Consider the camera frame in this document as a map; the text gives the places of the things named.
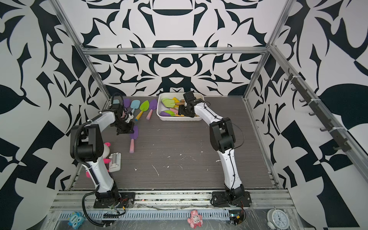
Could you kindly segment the purple pointed shovel pink handle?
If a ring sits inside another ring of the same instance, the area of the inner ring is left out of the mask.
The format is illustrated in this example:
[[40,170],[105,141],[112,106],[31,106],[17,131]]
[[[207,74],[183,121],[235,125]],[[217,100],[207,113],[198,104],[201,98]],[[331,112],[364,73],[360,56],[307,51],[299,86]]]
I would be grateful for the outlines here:
[[139,127],[134,126],[133,133],[130,134],[131,141],[130,141],[129,153],[135,152],[135,140],[138,138],[138,136],[139,136]]

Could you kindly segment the white plastic storage box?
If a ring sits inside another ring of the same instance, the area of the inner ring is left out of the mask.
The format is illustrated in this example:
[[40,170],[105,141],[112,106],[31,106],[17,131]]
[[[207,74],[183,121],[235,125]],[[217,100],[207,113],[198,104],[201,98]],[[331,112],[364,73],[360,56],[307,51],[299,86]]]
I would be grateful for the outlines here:
[[200,121],[202,120],[201,117],[195,116],[195,117],[178,117],[178,116],[164,116],[163,112],[169,110],[169,108],[165,107],[162,103],[163,98],[169,98],[169,99],[178,99],[179,101],[184,100],[184,92],[178,92],[178,93],[162,93],[159,95],[158,103],[157,103],[157,110],[156,114],[162,121]]

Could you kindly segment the purple square shovel pink handle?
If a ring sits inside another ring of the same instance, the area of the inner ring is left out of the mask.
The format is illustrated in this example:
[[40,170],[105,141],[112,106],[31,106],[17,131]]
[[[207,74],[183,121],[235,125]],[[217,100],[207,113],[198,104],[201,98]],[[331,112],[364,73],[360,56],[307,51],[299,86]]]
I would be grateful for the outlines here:
[[129,98],[124,98],[123,101],[124,101],[125,115],[129,116],[129,108],[131,105],[131,100]]

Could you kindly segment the blue toy shovel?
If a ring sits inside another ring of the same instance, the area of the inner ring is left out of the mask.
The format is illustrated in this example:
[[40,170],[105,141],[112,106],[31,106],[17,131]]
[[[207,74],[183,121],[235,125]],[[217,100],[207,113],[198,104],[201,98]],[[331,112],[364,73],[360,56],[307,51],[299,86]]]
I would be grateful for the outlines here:
[[130,108],[132,114],[134,114],[135,110],[139,109],[139,107],[140,107],[140,100],[131,101]]

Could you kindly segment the green shovel yellow handle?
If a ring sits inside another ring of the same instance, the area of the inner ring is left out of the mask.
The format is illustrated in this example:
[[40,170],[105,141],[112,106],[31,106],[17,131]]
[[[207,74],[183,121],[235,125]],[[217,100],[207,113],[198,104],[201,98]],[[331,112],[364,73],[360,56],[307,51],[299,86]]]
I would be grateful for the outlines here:
[[149,107],[150,107],[150,103],[149,103],[149,101],[148,101],[148,100],[144,101],[144,102],[141,104],[141,106],[140,106],[140,112],[139,112],[139,113],[138,113],[138,115],[136,116],[135,121],[138,121],[138,120],[141,118],[142,114],[143,114],[144,112],[146,112],[146,111],[149,109]]

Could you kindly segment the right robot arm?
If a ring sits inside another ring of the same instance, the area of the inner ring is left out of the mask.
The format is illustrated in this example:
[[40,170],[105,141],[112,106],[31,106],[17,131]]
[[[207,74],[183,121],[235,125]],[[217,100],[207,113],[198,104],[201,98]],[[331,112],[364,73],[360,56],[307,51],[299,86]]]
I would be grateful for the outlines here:
[[228,117],[221,117],[210,109],[203,99],[197,99],[193,92],[184,93],[184,105],[179,106],[179,115],[199,116],[209,126],[210,143],[218,153],[224,171],[224,185],[227,199],[234,201],[244,194],[244,187],[239,177],[235,162],[236,137],[233,123]]

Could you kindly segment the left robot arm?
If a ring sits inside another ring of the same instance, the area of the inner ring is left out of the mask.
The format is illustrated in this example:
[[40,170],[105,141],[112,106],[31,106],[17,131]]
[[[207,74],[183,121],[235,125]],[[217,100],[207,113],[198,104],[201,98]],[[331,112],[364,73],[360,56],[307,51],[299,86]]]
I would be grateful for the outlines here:
[[102,131],[113,126],[117,128],[118,135],[133,134],[134,123],[123,119],[126,114],[124,105],[114,100],[109,109],[71,129],[71,157],[90,174],[97,199],[119,200],[117,185],[104,163]]

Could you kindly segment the white brush block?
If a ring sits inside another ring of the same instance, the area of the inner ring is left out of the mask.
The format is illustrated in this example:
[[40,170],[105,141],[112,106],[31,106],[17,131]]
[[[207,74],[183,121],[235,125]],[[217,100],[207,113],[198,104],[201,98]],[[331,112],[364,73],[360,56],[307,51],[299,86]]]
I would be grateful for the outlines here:
[[109,172],[114,173],[121,170],[121,153],[111,153],[109,156]]

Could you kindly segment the blue owl toy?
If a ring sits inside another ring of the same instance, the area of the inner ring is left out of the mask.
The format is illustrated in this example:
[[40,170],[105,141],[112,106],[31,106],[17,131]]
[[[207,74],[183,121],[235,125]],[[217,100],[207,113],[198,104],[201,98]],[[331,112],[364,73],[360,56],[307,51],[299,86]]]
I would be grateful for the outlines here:
[[73,212],[68,219],[68,225],[74,230],[78,230],[79,227],[84,223],[84,216],[81,212]]

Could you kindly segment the pink bear toy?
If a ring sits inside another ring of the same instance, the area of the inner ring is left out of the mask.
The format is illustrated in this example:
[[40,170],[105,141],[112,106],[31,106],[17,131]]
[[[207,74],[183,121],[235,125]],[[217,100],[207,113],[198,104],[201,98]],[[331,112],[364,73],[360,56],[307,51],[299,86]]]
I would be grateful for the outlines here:
[[202,227],[203,219],[197,210],[193,210],[190,212],[190,218],[187,219],[188,224],[192,229],[196,229],[197,227]]

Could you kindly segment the small green circuit board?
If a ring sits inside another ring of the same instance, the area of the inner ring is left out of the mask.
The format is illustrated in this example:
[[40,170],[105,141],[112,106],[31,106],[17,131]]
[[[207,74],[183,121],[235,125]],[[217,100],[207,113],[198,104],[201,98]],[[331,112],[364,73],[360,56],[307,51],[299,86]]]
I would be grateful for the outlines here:
[[244,214],[243,211],[231,210],[229,211],[229,218],[230,218],[230,224],[237,226],[245,220],[246,215]]

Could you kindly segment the white alarm clock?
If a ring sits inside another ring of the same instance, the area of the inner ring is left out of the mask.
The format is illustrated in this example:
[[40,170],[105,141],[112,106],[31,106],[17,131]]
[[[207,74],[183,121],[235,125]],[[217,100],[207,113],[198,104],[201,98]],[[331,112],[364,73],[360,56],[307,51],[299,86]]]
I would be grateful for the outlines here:
[[288,230],[290,227],[290,220],[287,214],[280,209],[271,209],[266,215],[267,226],[271,230]]

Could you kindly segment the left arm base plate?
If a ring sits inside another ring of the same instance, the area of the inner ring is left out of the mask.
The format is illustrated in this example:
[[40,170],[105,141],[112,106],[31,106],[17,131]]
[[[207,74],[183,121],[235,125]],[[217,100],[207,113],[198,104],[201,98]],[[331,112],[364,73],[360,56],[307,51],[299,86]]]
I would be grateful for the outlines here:
[[110,193],[96,193],[94,208],[107,209],[113,205],[117,208],[127,208],[135,203],[135,195],[136,193],[134,192],[122,192],[119,193],[119,195]]

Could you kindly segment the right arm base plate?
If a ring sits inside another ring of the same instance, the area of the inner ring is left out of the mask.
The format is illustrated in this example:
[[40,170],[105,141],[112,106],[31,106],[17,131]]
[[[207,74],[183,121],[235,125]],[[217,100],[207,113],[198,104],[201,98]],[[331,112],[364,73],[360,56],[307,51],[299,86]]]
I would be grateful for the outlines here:
[[227,192],[212,192],[210,203],[216,208],[233,206],[249,208],[251,206],[252,199],[250,193],[246,191],[242,191],[238,194],[228,194]]

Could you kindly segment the black wall hook rack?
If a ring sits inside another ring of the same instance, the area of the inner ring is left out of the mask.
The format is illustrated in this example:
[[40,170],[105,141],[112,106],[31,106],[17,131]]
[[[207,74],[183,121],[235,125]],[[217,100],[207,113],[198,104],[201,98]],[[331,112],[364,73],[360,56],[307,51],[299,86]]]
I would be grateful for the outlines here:
[[342,150],[348,152],[352,148],[348,142],[347,135],[344,134],[344,128],[338,125],[334,121],[332,114],[324,105],[322,100],[315,95],[314,91],[307,85],[305,80],[301,76],[289,74],[286,81],[290,81],[295,87],[292,91],[298,92],[302,96],[301,103],[305,103],[312,110],[309,116],[317,116],[323,128],[320,128],[321,132],[328,132],[337,143],[338,147],[334,147],[335,150]]

